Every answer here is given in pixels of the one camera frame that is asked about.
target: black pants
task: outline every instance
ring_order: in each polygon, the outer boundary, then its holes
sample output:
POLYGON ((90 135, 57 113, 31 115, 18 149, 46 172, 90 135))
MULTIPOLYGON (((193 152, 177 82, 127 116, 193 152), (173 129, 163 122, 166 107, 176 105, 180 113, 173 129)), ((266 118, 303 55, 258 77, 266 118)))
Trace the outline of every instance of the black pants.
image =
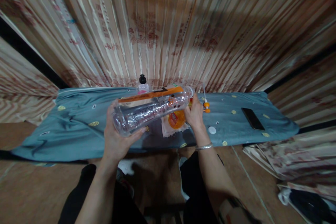
MULTIPOLYGON (((58 223, 75 223, 95 173, 96 166, 93 164, 82 169, 79 182, 66 199, 58 223)), ((218 223, 202 179, 198 152, 184 162, 181 177, 183 191, 190 197, 184 208, 184 223, 218 223)), ((118 182, 114 189, 112 223, 147 223, 128 191, 118 182)))

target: bracelet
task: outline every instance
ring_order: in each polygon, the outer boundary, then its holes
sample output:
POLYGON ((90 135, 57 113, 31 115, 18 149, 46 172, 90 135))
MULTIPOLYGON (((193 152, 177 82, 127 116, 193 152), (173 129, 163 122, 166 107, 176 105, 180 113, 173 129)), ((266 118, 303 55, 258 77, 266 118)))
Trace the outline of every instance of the bracelet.
POLYGON ((209 149, 211 147, 213 147, 212 143, 210 143, 208 145, 204 145, 204 146, 196 146, 196 150, 198 151, 198 150, 202 150, 202 149, 209 149))

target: smartphone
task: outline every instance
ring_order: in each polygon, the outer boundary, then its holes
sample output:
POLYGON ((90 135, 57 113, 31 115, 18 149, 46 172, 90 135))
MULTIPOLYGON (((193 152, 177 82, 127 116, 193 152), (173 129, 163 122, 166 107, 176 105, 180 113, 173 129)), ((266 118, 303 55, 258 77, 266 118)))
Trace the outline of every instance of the smartphone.
POLYGON ((251 127, 255 130, 265 130, 261 122, 259 121, 258 117, 255 115, 252 109, 250 108, 241 108, 244 112, 248 122, 250 123, 251 127))

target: wooden floor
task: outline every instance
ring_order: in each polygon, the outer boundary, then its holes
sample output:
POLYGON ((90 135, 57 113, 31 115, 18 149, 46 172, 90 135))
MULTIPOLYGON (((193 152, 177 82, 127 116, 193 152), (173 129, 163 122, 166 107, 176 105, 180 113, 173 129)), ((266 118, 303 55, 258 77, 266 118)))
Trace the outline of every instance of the wooden floor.
MULTIPOLYGON (((28 122, 0 124, 0 149, 11 150, 20 145, 34 129, 28 122)), ((131 154, 121 161, 119 167, 135 185, 134 200, 141 211, 148 206, 184 202, 178 163, 180 157, 189 157, 194 150, 187 147, 131 154)), ((245 155, 241 146, 217 147, 216 151, 242 202, 256 218, 263 223, 304 223, 291 206, 278 200, 277 179, 245 155)), ((57 223, 83 167, 0 161, 0 223, 57 223)))

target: white bottle cap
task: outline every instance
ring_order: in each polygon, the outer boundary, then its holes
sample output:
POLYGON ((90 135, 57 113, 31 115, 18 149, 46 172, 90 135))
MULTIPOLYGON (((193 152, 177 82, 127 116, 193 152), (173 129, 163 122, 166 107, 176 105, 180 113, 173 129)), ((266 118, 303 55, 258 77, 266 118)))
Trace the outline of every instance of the white bottle cap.
POLYGON ((209 131, 209 133, 212 134, 212 135, 213 135, 213 134, 216 134, 216 132, 217 132, 216 129, 215 129, 214 127, 212 127, 212 126, 210 126, 210 127, 208 128, 208 131, 209 131))

